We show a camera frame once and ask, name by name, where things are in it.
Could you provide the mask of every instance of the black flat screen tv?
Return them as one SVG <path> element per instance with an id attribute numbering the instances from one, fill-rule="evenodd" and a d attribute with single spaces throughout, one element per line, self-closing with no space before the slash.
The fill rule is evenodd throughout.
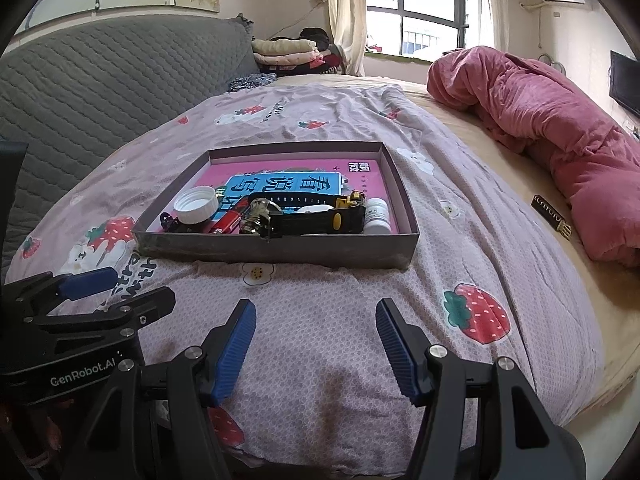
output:
<path id="1" fill-rule="evenodd" d="M 640 117 L 640 62 L 611 51 L 609 95 Z"/>

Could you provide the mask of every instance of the gray quilted headboard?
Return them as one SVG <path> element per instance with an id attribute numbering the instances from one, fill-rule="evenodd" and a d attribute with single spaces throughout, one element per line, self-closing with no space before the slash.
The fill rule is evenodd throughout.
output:
<path id="1" fill-rule="evenodd" d="M 0 139 L 29 150 L 2 248 L 2 279 L 29 232 L 114 150 L 257 73 L 241 16 L 110 18 L 0 58 Z"/>

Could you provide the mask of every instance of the window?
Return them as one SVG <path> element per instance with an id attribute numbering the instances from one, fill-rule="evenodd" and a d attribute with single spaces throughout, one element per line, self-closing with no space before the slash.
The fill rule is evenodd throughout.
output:
<path id="1" fill-rule="evenodd" d="M 367 0 L 367 49 L 428 61 L 465 46 L 465 0 Z"/>

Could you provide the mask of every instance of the gray box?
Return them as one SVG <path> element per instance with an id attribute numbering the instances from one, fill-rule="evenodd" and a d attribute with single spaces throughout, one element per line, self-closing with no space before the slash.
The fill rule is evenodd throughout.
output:
<path id="1" fill-rule="evenodd" d="M 238 161 L 302 160 L 304 158 L 369 158 L 377 160 L 398 234 L 307 235 L 265 240 L 253 235 L 157 233 L 148 231 L 183 188 L 190 187 L 204 167 Z M 361 269 L 406 269 L 418 242 L 418 224 L 398 170 L 381 142 L 320 140 L 254 144 L 209 150 L 184 170 L 140 216 L 132 230 L 144 256 L 180 261 L 316 264 Z"/>

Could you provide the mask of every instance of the yellow mattress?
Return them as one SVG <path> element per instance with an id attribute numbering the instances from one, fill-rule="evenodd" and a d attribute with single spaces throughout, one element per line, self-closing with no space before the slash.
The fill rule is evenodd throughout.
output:
<path id="1" fill-rule="evenodd" d="M 526 203 L 542 195 L 570 221 L 571 213 L 550 175 L 533 161 L 510 152 L 491 140 L 475 116 L 459 113 L 437 103 L 425 85 L 378 77 L 343 75 L 290 76 L 276 85 L 325 84 L 328 86 L 382 86 L 397 84 L 420 108 L 447 125 L 485 163 L 499 174 Z M 640 368 L 640 272 L 619 264 L 592 262 L 577 234 L 571 241 L 554 233 L 558 243 L 574 263 L 591 298 L 604 342 L 605 367 L 602 384 L 587 409 L 609 402 Z"/>

